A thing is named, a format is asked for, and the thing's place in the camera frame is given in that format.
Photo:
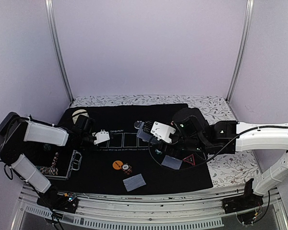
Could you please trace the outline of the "black round dealer button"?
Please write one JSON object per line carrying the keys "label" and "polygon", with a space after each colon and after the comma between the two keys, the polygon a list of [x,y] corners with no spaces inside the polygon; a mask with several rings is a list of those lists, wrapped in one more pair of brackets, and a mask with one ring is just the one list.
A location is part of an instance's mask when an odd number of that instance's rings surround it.
{"label": "black round dealer button", "polygon": [[143,126],[143,121],[134,122],[134,128],[140,129]]}

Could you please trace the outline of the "red black chip stack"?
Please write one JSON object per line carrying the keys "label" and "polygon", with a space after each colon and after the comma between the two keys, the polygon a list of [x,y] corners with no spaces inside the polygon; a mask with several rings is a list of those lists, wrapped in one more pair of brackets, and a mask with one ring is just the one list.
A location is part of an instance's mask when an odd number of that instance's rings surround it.
{"label": "red black chip stack", "polygon": [[129,165],[129,164],[123,164],[122,165],[122,171],[123,171],[123,173],[124,174],[126,174],[126,175],[130,175],[131,173],[132,173],[132,167],[131,167],[131,165]]}

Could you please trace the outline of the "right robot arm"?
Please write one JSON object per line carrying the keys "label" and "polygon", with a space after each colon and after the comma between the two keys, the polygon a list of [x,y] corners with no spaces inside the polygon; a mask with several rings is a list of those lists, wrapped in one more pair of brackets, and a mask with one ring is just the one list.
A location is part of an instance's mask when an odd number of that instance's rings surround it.
{"label": "right robot arm", "polygon": [[246,182],[238,202],[243,209],[249,209],[257,197],[288,177],[288,123],[250,124],[232,120],[211,125],[198,108],[187,107],[176,112],[169,125],[154,121],[150,133],[167,145],[184,146],[188,151],[199,149],[212,158],[247,150],[284,150],[274,165]]}

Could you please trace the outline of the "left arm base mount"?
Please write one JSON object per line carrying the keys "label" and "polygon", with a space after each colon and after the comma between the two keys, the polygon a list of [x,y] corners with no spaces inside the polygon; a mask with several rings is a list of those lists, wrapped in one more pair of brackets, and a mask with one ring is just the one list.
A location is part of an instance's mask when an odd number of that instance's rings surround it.
{"label": "left arm base mount", "polygon": [[78,208],[79,199],[76,193],[68,192],[60,195],[56,190],[49,190],[46,193],[39,194],[36,203],[52,210],[75,214]]}

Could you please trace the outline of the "orange big blind button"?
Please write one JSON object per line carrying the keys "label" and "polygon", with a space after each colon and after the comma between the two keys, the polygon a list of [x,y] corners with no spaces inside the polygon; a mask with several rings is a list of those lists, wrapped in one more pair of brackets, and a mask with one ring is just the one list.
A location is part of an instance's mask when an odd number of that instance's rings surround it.
{"label": "orange big blind button", "polygon": [[124,163],[122,161],[116,160],[113,162],[112,167],[115,170],[121,170],[123,165],[124,165]]}

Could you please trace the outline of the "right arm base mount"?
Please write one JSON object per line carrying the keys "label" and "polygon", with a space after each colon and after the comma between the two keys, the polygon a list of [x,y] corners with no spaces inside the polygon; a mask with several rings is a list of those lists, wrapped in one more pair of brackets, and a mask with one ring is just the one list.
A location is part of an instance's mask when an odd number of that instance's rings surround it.
{"label": "right arm base mount", "polygon": [[263,204],[263,195],[256,195],[254,193],[252,188],[252,180],[245,184],[242,195],[224,198],[222,200],[222,208],[226,214],[243,211],[250,208],[258,208],[252,217],[249,214],[242,214],[237,217],[238,221],[243,225],[252,225],[256,222]]}

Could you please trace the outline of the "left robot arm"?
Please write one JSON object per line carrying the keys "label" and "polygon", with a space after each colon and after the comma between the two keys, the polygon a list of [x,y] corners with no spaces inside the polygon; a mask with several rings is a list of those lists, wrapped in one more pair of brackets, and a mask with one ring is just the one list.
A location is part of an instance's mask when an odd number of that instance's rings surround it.
{"label": "left robot arm", "polygon": [[98,144],[100,133],[94,123],[85,111],[59,125],[10,112],[0,123],[0,163],[57,208],[62,198],[53,191],[51,180],[69,179],[81,163],[81,151]]}

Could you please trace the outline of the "dealt cards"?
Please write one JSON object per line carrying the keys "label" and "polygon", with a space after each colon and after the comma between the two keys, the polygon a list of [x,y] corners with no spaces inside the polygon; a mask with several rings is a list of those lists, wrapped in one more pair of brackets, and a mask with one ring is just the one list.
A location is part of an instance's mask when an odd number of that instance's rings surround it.
{"label": "dealt cards", "polygon": [[146,182],[141,174],[134,175],[132,177],[123,180],[123,184],[127,192],[140,188],[146,185]]}
{"label": "dealt cards", "polygon": [[173,170],[179,170],[182,165],[182,160],[173,158],[169,155],[166,155],[161,163],[162,166],[171,168]]}

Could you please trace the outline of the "blue playing card deck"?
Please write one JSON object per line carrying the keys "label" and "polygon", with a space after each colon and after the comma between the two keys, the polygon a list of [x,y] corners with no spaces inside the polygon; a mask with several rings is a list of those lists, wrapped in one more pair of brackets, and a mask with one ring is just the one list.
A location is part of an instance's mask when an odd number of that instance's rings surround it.
{"label": "blue playing card deck", "polygon": [[152,134],[144,132],[142,127],[139,127],[137,131],[137,138],[141,139],[143,142],[149,142],[152,136]]}

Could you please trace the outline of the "green poker chip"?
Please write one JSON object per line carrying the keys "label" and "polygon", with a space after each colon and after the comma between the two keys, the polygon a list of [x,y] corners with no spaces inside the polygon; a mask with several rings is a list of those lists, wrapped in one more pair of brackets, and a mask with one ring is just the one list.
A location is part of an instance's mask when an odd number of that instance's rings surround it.
{"label": "green poker chip", "polygon": [[156,153],[157,155],[163,154],[162,151],[160,151],[160,150],[158,150],[158,149],[155,149],[155,153]]}

